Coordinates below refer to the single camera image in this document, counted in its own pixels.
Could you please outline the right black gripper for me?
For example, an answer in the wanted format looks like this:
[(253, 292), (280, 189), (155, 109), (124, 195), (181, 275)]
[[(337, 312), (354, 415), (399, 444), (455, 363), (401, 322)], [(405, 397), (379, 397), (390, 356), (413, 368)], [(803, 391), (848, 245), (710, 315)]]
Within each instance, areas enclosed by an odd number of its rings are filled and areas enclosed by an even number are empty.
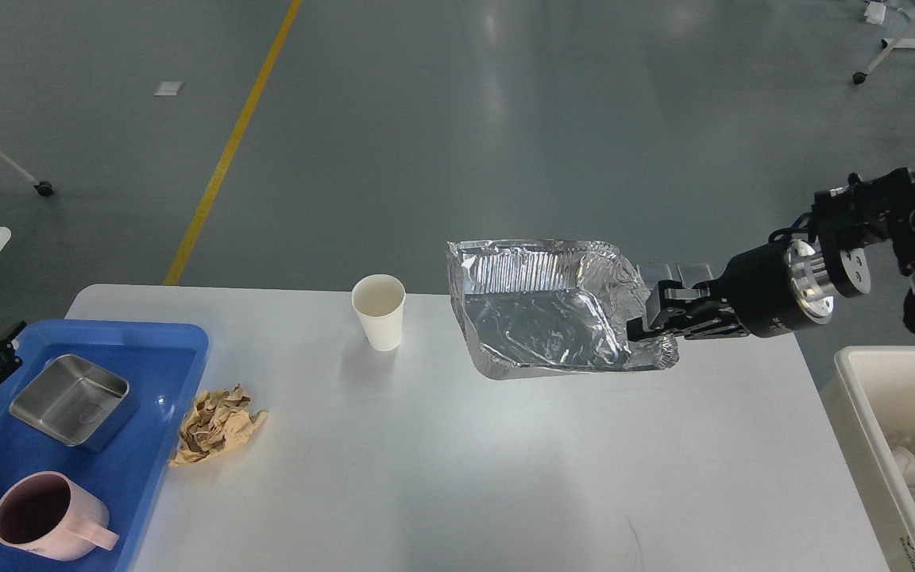
[(814, 279), (816, 250), (807, 242), (769, 242), (731, 258), (708, 289), (658, 286), (643, 315), (626, 323), (632, 342), (668, 336), (686, 340), (742, 338), (744, 329), (770, 338), (831, 322), (834, 296)]

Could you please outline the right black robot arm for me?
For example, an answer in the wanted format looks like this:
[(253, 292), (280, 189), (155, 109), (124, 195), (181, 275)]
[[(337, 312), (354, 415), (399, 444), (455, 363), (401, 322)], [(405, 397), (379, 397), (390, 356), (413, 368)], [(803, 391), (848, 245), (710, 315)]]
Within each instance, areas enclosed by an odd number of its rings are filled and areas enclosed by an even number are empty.
[(817, 192), (809, 211), (731, 258), (721, 276), (658, 282), (645, 314), (627, 323), (628, 339), (766, 339), (823, 326), (836, 297), (871, 290), (865, 249), (883, 242), (910, 280), (901, 321), (915, 334), (915, 171), (898, 168)]

